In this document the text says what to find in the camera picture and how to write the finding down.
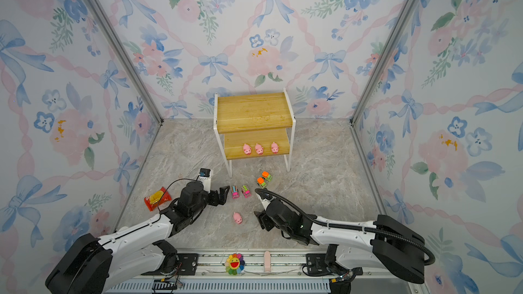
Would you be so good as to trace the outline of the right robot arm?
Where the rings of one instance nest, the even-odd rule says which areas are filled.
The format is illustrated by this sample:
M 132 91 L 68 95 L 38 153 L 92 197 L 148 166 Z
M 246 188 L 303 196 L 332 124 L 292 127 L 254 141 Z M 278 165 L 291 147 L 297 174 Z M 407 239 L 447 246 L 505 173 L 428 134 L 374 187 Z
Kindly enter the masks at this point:
M 336 275 L 349 281 L 366 268 L 379 268 L 408 283 L 422 284 L 425 268 L 436 260 L 422 236 L 386 215 L 349 223 L 306 214 L 283 200 L 264 200 L 263 205 L 255 213 L 262 229 L 277 229 L 286 240 L 304 246 L 326 247 L 324 262 L 314 276 Z

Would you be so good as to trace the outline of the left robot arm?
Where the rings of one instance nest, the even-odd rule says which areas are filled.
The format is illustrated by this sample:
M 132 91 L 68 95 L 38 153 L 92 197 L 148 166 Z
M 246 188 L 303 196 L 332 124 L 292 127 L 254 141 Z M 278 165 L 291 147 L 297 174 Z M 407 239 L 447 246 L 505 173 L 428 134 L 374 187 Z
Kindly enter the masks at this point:
M 228 186 L 217 191 L 208 182 L 193 180 L 179 198 L 152 218 L 113 234 L 77 239 L 48 275 L 51 293 L 104 293 L 135 276 L 148 272 L 173 273 L 178 251 L 168 242 L 194 224 L 207 206 L 223 205 Z

